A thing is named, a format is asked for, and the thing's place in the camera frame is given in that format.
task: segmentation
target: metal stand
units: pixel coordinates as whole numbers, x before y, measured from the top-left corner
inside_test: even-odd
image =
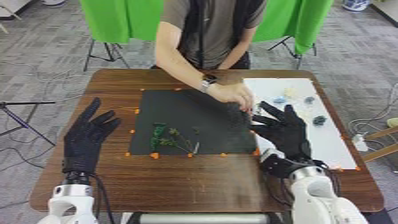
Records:
[[[289,49],[289,46],[285,44],[285,41],[291,37],[285,37],[278,42],[276,44],[271,46],[271,48],[267,49],[267,51],[273,50],[273,48],[282,44],[282,46],[285,47],[287,49],[287,52],[289,52],[289,55],[291,57],[296,59],[296,70],[299,69],[299,66],[301,66],[301,55],[299,54],[294,54],[292,50]],[[315,44],[312,43],[312,51],[314,51],[314,56],[315,56]]]
[[[8,117],[15,121],[15,123],[19,124],[19,127],[12,128],[3,133],[0,133],[0,136],[6,135],[13,131],[17,131],[20,128],[26,128],[36,134],[36,136],[45,140],[45,142],[54,146],[54,143],[49,141],[49,139],[45,138],[45,136],[38,133],[38,131],[28,125],[28,122],[31,120],[33,113],[35,113],[35,110],[36,110],[36,107],[38,107],[40,104],[54,104],[54,102],[19,102],[19,103],[4,103],[4,102],[0,102],[0,110],[8,115]],[[33,109],[29,111],[26,121],[22,121],[22,119],[17,117],[17,115],[8,110],[6,106],[12,106],[12,105],[33,105]]]
[[[95,44],[95,40],[92,39],[90,40],[90,49],[88,49],[88,54],[86,54],[86,59],[84,59],[84,65],[83,65],[83,71],[86,71],[90,58],[97,58],[97,59],[104,60],[106,62],[115,62],[120,59],[122,64],[125,65],[125,68],[129,68],[125,60],[124,60],[124,58],[120,56],[120,52],[116,50],[116,48],[120,49],[120,45],[118,44],[102,43],[106,54],[108,54],[108,58],[102,58],[102,57],[99,57],[99,56],[90,54],[92,53],[93,44]]]

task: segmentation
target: human arm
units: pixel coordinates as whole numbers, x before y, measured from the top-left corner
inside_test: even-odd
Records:
[[[239,43],[234,46],[232,51],[227,55],[227,58],[218,65],[218,69],[228,69],[232,67],[234,63],[237,62],[237,60],[239,60],[239,58],[241,58],[241,56],[246,52],[250,43],[251,43],[251,37],[253,37],[253,34],[255,34],[255,30],[257,30],[257,27],[243,30]]]
[[[170,76],[196,90],[202,87],[202,72],[193,68],[177,51],[180,29],[166,22],[159,22],[156,33],[156,65]],[[232,85],[209,85],[209,96],[221,102],[235,102],[241,111],[251,108],[251,93],[243,83]]]
[[[202,72],[189,65],[179,51],[180,29],[166,22],[159,22],[156,33],[154,56],[156,65],[170,76],[196,90],[202,84]]]

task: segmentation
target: robot wrist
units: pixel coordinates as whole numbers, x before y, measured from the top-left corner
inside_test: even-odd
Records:
[[[61,184],[63,185],[68,185],[68,184],[90,185],[88,173],[83,171],[65,172],[65,179],[61,181]]]

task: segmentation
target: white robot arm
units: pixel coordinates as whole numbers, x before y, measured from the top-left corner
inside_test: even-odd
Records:
[[[267,149],[260,156],[260,169],[291,182],[294,224],[365,224],[367,221],[353,203],[335,196],[331,181],[323,168],[280,158],[280,152]]]
[[[84,184],[65,184],[52,188],[52,197],[47,201],[47,216],[38,224],[97,224],[92,214],[92,187]]]

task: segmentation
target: green backdrop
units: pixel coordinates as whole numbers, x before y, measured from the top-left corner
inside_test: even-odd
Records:
[[[154,40],[163,0],[79,0],[92,38],[127,43],[129,38]],[[267,0],[253,41],[294,37],[294,53],[303,54],[315,41],[331,0]]]

